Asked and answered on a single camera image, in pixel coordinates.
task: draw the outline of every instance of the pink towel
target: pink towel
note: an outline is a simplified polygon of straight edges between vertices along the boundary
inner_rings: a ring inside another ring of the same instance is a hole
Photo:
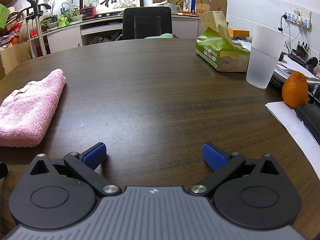
[[[43,139],[66,78],[61,69],[13,91],[0,106],[0,146],[34,147]]]

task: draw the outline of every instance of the orange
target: orange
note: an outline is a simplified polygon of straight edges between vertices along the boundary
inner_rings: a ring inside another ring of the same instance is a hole
[[[298,108],[307,102],[308,85],[304,74],[292,72],[282,87],[282,99],[292,108]]]

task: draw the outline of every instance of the power strip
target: power strip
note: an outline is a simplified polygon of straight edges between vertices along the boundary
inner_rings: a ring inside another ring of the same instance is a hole
[[[284,14],[288,17],[286,20],[292,21],[293,23],[298,23],[298,25],[304,25],[307,29],[310,28],[310,20],[308,18],[305,18],[303,16],[299,16],[294,13],[288,13],[284,11]]]

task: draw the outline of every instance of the dark wood tabletop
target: dark wood tabletop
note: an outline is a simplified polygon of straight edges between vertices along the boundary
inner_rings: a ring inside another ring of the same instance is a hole
[[[310,163],[265,104],[273,86],[250,85],[245,73],[217,72],[195,53],[195,40],[148,39],[95,44],[53,53],[14,68],[0,81],[0,102],[27,82],[61,68],[66,85],[49,129],[34,148],[0,147],[0,237],[15,227],[8,198],[36,152],[61,158],[104,142],[109,159],[96,169],[119,185],[186,189],[212,170],[209,141],[247,158],[271,153],[302,199],[294,227],[320,232],[320,182]]]

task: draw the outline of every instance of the black case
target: black case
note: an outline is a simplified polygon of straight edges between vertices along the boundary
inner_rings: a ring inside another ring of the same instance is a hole
[[[318,105],[305,104],[297,108],[296,114],[320,144],[320,107]]]

